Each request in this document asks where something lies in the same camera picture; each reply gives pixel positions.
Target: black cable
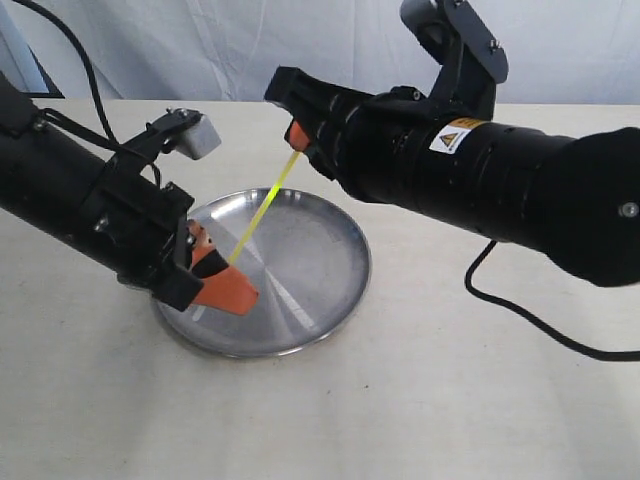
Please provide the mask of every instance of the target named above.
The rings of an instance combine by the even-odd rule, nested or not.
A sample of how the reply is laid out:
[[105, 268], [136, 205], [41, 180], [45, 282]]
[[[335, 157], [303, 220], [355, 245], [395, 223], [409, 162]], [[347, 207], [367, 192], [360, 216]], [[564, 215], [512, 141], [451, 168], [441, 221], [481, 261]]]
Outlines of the black cable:
[[131, 148], [128, 148], [125, 145], [114, 143], [111, 140], [102, 137], [93, 130], [79, 124], [78, 122], [72, 120], [71, 118], [53, 108], [44, 108], [41, 110], [41, 113], [43, 114], [43, 118], [45, 120], [93, 145], [104, 148], [105, 150], [110, 150], [114, 153], [119, 153], [120, 155], [133, 155], [144, 160], [144, 162], [149, 167], [151, 167], [151, 170], [153, 171], [156, 186], [159, 188], [162, 185], [162, 173], [160, 172], [158, 166], [153, 163], [153, 160], [145, 157], [141, 153], [136, 152]]
[[93, 65], [91, 64], [89, 55], [87, 55], [87, 52], [85, 51], [84, 47], [80, 43], [80, 40], [78, 40], [78, 37], [75, 36], [75, 34], [71, 31], [71, 29], [67, 27], [67, 25], [65, 25], [65, 23], [62, 20], [60, 20], [53, 13], [51, 13], [49, 10], [42, 7], [41, 5], [38, 5], [37, 3], [32, 2], [31, 0], [13, 0], [13, 1], [19, 5], [22, 5], [23, 7], [33, 10], [39, 15], [42, 15], [44, 18], [46, 18], [51, 23], [53, 23], [56, 27], [58, 27], [58, 29], [65, 35], [65, 37], [69, 39], [69, 41], [73, 45], [73, 48], [75, 48], [76, 51], [78, 52], [78, 55], [80, 56], [80, 60], [82, 61], [82, 65], [84, 66], [84, 69], [87, 73], [87, 78], [89, 79], [89, 88], [91, 89], [91, 97], [93, 99], [93, 103], [95, 104], [98, 117], [100, 118], [100, 123], [102, 123], [102, 128], [104, 129], [104, 132], [107, 135], [107, 138], [109, 138], [109, 140], [111, 140], [114, 143], [118, 143], [118, 140], [116, 139], [116, 136], [114, 135], [113, 130], [111, 130], [111, 126], [109, 125], [109, 120], [107, 119], [107, 115], [104, 111], [104, 105], [102, 104], [102, 98], [100, 97], [100, 91], [98, 90], [98, 82], [96, 80], [96, 74], [93, 69]]
[[560, 333], [558, 330], [553, 328], [551, 325], [545, 323], [536, 315], [528, 311], [527, 309], [517, 305], [509, 300], [505, 300], [504, 298], [496, 297], [494, 295], [490, 295], [488, 293], [482, 292], [473, 286], [472, 280], [473, 276], [478, 270], [478, 267], [482, 265], [482, 263], [487, 259], [489, 254], [496, 247], [497, 242], [491, 241], [489, 245], [482, 251], [482, 253], [474, 260], [474, 262], [467, 270], [467, 273], [464, 277], [464, 286], [469, 291], [471, 295], [484, 302], [491, 303], [493, 305], [497, 305], [502, 308], [506, 308], [507, 310], [512, 311], [513, 313], [520, 315], [525, 320], [529, 321], [534, 327], [539, 328], [548, 336], [553, 338], [556, 342], [562, 344], [564, 347], [573, 350], [574, 352], [580, 353], [587, 357], [593, 358], [594, 360], [599, 360], [601, 362], [638, 362], [640, 361], [640, 351], [622, 351], [622, 352], [608, 352], [605, 350], [598, 350], [587, 345], [584, 345], [580, 342], [577, 342], [563, 333]]

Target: table surface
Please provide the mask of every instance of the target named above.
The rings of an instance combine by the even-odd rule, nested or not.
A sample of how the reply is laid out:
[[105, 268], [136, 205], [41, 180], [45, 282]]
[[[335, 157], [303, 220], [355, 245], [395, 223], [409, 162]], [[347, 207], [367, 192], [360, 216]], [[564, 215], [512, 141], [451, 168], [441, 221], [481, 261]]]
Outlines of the table surface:
[[[99, 128], [88, 101], [39, 104]], [[168, 106], [107, 112], [124, 139]], [[285, 112], [172, 106], [209, 114], [223, 145], [200, 162], [161, 158], [166, 180], [198, 204], [271, 185], [289, 154]], [[640, 108], [499, 106], [496, 120], [580, 136], [640, 125]], [[287, 186], [356, 219], [373, 275], [337, 335], [265, 360], [176, 342], [147, 296], [0, 213], [0, 479], [638, 478], [640, 365], [582, 358], [468, 295], [484, 239], [359, 204], [306, 161]], [[640, 347], [640, 289], [596, 289], [509, 245], [477, 283], [581, 341]]]

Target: yellow straw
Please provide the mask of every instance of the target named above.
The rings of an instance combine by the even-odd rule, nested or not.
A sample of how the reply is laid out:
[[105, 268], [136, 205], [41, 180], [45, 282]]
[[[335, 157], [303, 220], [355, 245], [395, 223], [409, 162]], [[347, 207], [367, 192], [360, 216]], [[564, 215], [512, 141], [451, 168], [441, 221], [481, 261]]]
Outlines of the yellow straw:
[[256, 212], [256, 214], [251, 219], [251, 222], [249, 223], [249, 227], [247, 227], [247, 230], [244, 232], [244, 235], [242, 236], [242, 238], [236, 245], [236, 248], [233, 250], [233, 253], [229, 257], [230, 265], [233, 265], [238, 259], [238, 257], [240, 256], [240, 253], [242, 253], [242, 249], [251, 238], [251, 235], [253, 235], [253, 232], [255, 231], [255, 229], [258, 227], [260, 220], [262, 220], [262, 217], [264, 216], [267, 209], [271, 205], [271, 202], [273, 202], [273, 199], [276, 198], [276, 195], [280, 191], [280, 188], [282, 188], [282, 184], [287, 178], [287, 175], [289, 175], [289, 172], [293, 168], [293, 165], [296, 163], [296, 160], [298, 159], [299, 156], [300, 156], [300, 152], [293, 152], [291, 154], [291, 158], [289, 158], [289, 161], [285, 165], [284, 170], [282, 170], [282, 173], [278, 177], [278, 180], [276, 181], [275, 185], [271, 187], [271, 190], [269, 190], [269, 193], [267, 194], [267, 198], [264, 199], [264, 201], [262, 202], [262, 205], [260, 205], [260, 208], [258, 208], [258, 211]]

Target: warning sticker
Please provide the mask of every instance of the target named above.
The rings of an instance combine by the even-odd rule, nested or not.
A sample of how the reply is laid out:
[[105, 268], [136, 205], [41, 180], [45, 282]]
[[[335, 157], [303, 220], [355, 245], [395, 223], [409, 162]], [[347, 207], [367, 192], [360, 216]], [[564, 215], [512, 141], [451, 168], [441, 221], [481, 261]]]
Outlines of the warning sticker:
[[458, 118], [436, 135], [429, 148], [434, 152], [454, 154], [465, 137], [483, 123], [486, 122], [475, 118]]

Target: metal plate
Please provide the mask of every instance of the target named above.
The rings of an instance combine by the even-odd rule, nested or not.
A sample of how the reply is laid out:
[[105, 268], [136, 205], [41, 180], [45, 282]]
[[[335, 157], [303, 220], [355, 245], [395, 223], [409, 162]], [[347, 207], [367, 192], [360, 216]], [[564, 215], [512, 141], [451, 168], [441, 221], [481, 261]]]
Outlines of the metal plate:
[[[221, 198], [191, 214], [228, 257], [268, 189]], [[322, 340], [354, 311], [369, 283], [371, 254], [360, 228], [335, 205], [282, 190], [236, 266], [260, 291], [246, 317], [191, 306], [158, 307], [187, 340], [232, 357], [284, 355]]]

